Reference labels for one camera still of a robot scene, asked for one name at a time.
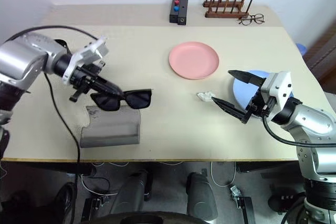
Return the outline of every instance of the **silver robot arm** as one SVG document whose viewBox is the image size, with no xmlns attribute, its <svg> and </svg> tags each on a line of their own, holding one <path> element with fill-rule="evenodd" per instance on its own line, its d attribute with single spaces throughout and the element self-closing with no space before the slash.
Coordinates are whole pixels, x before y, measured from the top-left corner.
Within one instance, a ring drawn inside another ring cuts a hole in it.
<svg viewBox="0 0 336 224">
<path fill-rule="evenodd" d="M 240 81 L 259 86 L 257 93 L 246 107 L 246 112 L 218 98 L 213 98 L 214 102 L 243 123 L 247 123 L 252 114 L 262 117 L 272 137 L 286 144 L 299 145 L 297 156 L 305 178 L 304 204 L 309 223 L 335 224 L 336 119 L 323 110 L 305 106 L 291 97 L 290 72 L 271 73 L 268 78 L 238 70 L 229 73 Z M 288 131 L 295 143 L 276 136 L 268 127 L 269 121 Z"/>
<path fill-rule="evenodd" d="M 70 97 L 73 102 L 90 89 L 113 94 L 122 92 L 98 76 L 104 66 L 102 58 L 108 53 L 104 37 L 74 54 L 63 42 L 61 45 L 47 36 L 26 33 L 0 46 L 0 159 L 9 140 L 9 133 L 1 125 L 10 121 L 15 104 L 41 72 L 56 74 L 65 85 L 73 85 L 77 90 Z"/>
</svg>

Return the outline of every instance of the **gray floor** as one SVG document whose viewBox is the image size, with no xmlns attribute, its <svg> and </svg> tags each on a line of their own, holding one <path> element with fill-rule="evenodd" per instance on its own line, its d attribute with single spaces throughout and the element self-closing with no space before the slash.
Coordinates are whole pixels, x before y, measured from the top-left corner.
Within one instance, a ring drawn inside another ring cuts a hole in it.
<svg viewBox="0 0 336 224">
<path fill-rule="evenodd" d="M 36 169 L 15 163 L 2 163 L 8 170 L 8 175 L 3 178 L 1 198 L 7 200 L 11 193 L 19 189 L 25 189 L 31 193 L 36 206 L 41 206 L 50 202 L 59 188 L 67 181 L 73 181 L 73 177 L 65 173 L 54 172 L 44 169 Z M 209 162 L 185 162 L 176 166 L 168 166 L 160 163 L 131 163 L 126 167 L 116 167 L 111 164 L 104 164 L 97 167 L 96 176 L 108 178 L 112 189 L 121 187 L 123 181 L 140 168 L 151 170 L 154 174 L 152 188 L 152 199 L 144 203 L 143 210 L 149 211 L 171 211 L 186 213 L 187 194 L 185 193 L 185 183 L 190 172 L 201 172 L 206 168 L 210 175 Z M 233 163 L 214 162 L 214 177 L 219 184 L 225 184 L 231 180 L 233 175 Z M 218 208 L 217 223 L 244 223 L 243 215 L 235 206 L 230 197 L 229 188 L 220 188 L 214 185 L 211 178 L 208 180 L 212 184 Z M 85 179 L 87 186 L 91 189 L 106 188 L 107 183 L 102 180 Z M 295 187 L 297 192 L 302 191 L 302 179 L 297 167 L 284 165 L 280 168 L 259 170 L 250 173 L 237 173 L 234 185 L 243 192 L 245 196 L 251 196 L 256 223 L 280 223 L 282 216 L 273 212 L 267 204 L 271 195 L 271 186 Z M 80 217 L 85 198 L 90 196 L 81 184 L 76 205 L 76 221 L 80 222 Z M 110 204 L 106 204 L 101 209 L 104 215 L 110 209 Z"/>
</svg>

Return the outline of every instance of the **white cable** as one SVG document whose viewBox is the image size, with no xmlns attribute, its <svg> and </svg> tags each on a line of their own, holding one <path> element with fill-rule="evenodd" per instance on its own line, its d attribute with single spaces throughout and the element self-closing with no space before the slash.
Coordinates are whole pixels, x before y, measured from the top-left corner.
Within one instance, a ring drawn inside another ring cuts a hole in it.
<svg viewBox="0 0 336 224">
<path fill-rule="evenodd" d="M 80 175 L 80 180 L 82 181 L 82 185 L 83 185 L 83 187 L 84 187 L 87 191 L 89 191 L 89 192 L 91 192 L 91 193 L 93 193 L 93 194 L 100 195 L 100 196 L 114 196 L 114 195 L 117 195 L 117 194 L 118 194 L 118 193 L 114 193 L 114 194 L 100 194 L 100 193 L 97 193 L 97 192 L 95 192 L 95 191 L 90 190 L 90 189 L 84 184 L 84 181 L 83 181 L 83 174 Z"/>
<path fill-rule="evenodd" d="M 183 163 L 183 161 L 178 162 L 178 163 L 176 163 L 176 164 L 169 164 L 169 163 L 165 163 L 165 162 L 159 162 L 159 163 L 161 163 L 161 164 L 165 164 L 165 165 L 180 165 L 180 164 Z"/>
<path fill-rule="evenodd" d="M 229 182 L 229 183 L 227 183 L 227 184 L 225 184 L 225 185 L 220 185 L 220 184 L 218 184 L 215 180 L 214 180 L 214 176 L 213 176 L 213 173 L 212 173 L 212 163 L 213 162 L 211 162 L 211 164 L 210 164 L 210 175 L 211 175 L 211 179 L 212 179 L 212 181 L 215 183 L 215 185 L 216 186 L 219 186 L 219 187 L 227 187 L 227 186 L 229 186 L 229 185 L 231 185 L 232 183 L 233 183 L 233 181 L 235 180 L 235 177 L 236 177 L 236 162 L 235 162 L 235 170 L 234 170 L 234 173 L 233 173 L 233 178 L 232 178 L 232 180 Z"/>
<path fill-rule="evenodd" d="M 8 174 L 8 172 L 1 166 L 1 161 L 0 161 L 0 169 L 5 172 L 5 174 L 0 177 L 0 179 L 3 179 L 4 177 L 6 177 L 6 175 Z"/>
<path fill-rule="evenodd" d="M 95 163 L 92 163 L 92 165 L 95 166 L 95 167 L 102 166 L 103 164 L 105 164 L 105 163 L 101 163 L 101 164 L 99 164 L 99 165 L 96 165 Z"/>
<path fill-rule="evenodd" d="M 125 167 L 129 164 L 130 162 L 127 162 L 126 164 L 124 165 L 119 165 L 119 164 L 115 164 L 115 163 L 112 163 L 112 162 L 109 162 L 110 165 L 115 165 L 115 166 L 119 166 L 119 167 Z"/>
</svg>

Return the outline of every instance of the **light blue plate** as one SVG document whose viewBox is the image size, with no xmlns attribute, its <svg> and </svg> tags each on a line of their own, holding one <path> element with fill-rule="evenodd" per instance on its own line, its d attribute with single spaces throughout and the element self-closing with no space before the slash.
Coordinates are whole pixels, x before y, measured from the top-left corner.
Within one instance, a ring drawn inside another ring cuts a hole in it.
<svg viewBox="0 0 336 224">
<path fill-rule="evenodd" d="M 262 78 L 266 78 L 269 76 L 268 72 L 260 70 L 249 70 L 248 72 Z M 244 110 L 250 102 L 251 98 L 256 94 L 257 90 L 258 87 L 251 83 L 244 83 L 237 79 L 235 79 L 233 82 L 233 95 L 235 96 L 235 99 L 240 107 Z"/>
</svg>

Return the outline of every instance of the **beige table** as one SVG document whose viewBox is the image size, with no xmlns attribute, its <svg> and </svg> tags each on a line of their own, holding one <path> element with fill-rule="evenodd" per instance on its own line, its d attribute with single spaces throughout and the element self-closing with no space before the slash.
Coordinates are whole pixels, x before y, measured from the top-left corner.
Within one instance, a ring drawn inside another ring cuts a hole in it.
<svg viewBox="0 0 336 224">
<path fill-rule="evenodd" d="M 132 8 L 141 17 L 131 17 L 128 15 L 131 12 L 122 16 Z M 53 9 L 43 21 L 43 24 L 76 25 L 97 36 L 106 35 L 110 52 L 101 75 L 123 90 L 153 89 L 151 106 L 141 110 L 141 143 L 82 149 L 83 161 L 296 159 L 295 147 L 271 138 L 259 119 L 252 118 L 244 125 L 214 103 L 202 102 L 196 96 L 200 91 L 213 91 L 218 98 L 235 103 L 233 77 L 227 73 L 230 69 L 289 70 L 295 97 L 308 106 L 333 113 L 296 45 L 268 8 L 254 7 L 255 13 L 263 11 L 267 22 L 249 27 L 239 26 L 233 19 L 205 19 L 201 7 L 189 9 L 190 19 L 183 27 L 167 22 L 166 7 L 151 8 L 162 15 L 143 17 L 148 6 L 62 6 Z M 146 24 L 148 20 L 153 20 L 151 26 Z M 65 39 L 72 50 L 90 41 L 73 31 L 43 33 Z M 213 75 L 194 81 L 173 72 L 169 52 L 186 41 L 201 41 L 217 51 L 220 63 Z M 51 76 L 51 80 L 60 111 L 79 138 L 81 128 L 89 124 L 85 106 L 94 103 L 88 95 L 81 96 L 77 103 L 70 102 L 74 89 L 65 87 L 57 76 Z M 12 138 L 4 160 L 74 161 L 75 145 L 54 111 L 42 75 L 30 92 L 18 103 L 7 126 Z M 272 123 L 271 127 L 281 137 L 291 139 L 279 126 Z"/>
</svg>

